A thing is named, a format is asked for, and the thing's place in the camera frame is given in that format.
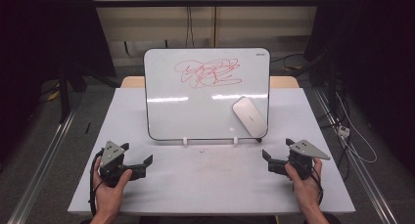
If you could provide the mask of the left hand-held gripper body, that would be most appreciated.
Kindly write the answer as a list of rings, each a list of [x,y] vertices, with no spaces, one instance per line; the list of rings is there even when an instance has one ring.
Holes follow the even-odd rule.
[[[120,145],[113,141],[108,141],[103,148],[98,173],[101,180],[111,188],[115,188],[121,183],[121,177],[127,170],[123,163],[125,152]]]

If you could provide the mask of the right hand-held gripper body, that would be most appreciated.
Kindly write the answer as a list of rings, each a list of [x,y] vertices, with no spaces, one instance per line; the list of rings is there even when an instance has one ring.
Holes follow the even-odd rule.
[[[307,140],[295,142],[288,146],[290,153],[288,163],[297,171],[301,180],[307,179],[312,173],[314,157],[329,160],[330,157]]]

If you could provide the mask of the white whiteboard eraser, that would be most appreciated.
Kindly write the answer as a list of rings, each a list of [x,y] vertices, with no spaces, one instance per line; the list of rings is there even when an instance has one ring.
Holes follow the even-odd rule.
[[[265,135],[267,122],[249,98],[242,97],[232,109],[253,138],[261,138]]]

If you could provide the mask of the white whiteboard with black frame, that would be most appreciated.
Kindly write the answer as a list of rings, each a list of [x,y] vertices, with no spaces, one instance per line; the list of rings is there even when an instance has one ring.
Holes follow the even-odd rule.
[[[150,49],[144,55],[149,136],[154,140],[253,138],[233,112],[249,98],[267,122],[265,48]]]

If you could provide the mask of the person's right hand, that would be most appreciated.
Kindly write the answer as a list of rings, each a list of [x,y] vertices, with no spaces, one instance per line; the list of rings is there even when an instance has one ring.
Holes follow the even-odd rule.
[[[317,183],[312,178],[301,180],[297,171],[288,163],[285,165],[285,169],[293,181],[294,192],[300,211],[307,217],[316,216],[320,212],[320,189]]]

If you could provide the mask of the person's left hand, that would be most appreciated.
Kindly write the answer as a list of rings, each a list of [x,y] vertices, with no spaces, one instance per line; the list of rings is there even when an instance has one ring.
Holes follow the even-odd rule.
[[[95,190],[97,208],[96,214],[105,213],[117,215],[121,208],[123,190],[132,175],[132,171],[127,169],[121,177],[121,183],[115,188],[111,188],[99,177],[98,168],[100,161],[101,158],[98,157],[94,164],[93,173],[93,189]]]

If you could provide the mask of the black metal stand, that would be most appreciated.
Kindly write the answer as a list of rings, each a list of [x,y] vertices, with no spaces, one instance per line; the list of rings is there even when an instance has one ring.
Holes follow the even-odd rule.
[[[63,123],[70,113],[69,85],[75,92],[84,92],[87,88],[82,72],[76,64],[66,64],[59,68],[59,92],[61,97],[61,119]]]

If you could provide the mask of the black curtain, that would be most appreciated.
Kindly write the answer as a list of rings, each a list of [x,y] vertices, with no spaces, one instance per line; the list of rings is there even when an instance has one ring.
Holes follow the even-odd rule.
[[[115,76],[93,0],[0,0],[0,164],[18,145],[47,80]]]
[[[335,42],[336,66],[392,154],[415,176],[415,0],[317,8],[304,57]]]

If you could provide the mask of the black horizontal bar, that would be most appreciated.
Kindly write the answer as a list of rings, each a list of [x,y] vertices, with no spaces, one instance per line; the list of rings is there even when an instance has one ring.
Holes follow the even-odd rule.
[[[113,7],[308,7],[326,0],[95,0],[94,5]]]

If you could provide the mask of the aluminium floor rail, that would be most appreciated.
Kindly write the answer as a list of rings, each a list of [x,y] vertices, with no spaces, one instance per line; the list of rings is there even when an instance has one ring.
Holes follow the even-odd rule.
[[[40,161],[40,164],[37,166],[35,173],[33,174],[29,184],[20,197],[7,224],[25,224],[31,209],[40,194],[40,191],[56,158],[56,155],[59,152],[68,134],[76,112],[77,109],[71,110],[66,116],[65,120],[59,124],[52,141],[49,143],[44,157]]]
[[[326,114],[325,117],[329,120],[331,124],[339,122],[338,118],[332,114],[329,110],[329,102],[328,98],[326,97],[323,90],[317,89],[314,90],[315,96],[321,105],[324,113]],[[353,167],[366,195],[368,196],[370,202],[372,203],[373,207],[375,208],[378,216],[381,219],[381,223],[383,224],[397,224],[397,220],[394,217],[391,207],[389,206],[388,202],[386,201],[384,195],[382,194],[381,190],[375,183],[374,179],[370,175],[366,164],[367,162],[358,158],[352,151],[354,150],[353,144],[350,142],[349,144],[343,138],[343,136],[339,136],[337,133],[337,129],[335,126],[332,127],[334,133],[340,139],[341,146],[343,150],[346,150],[346,156],[349,161],[349,165]]]

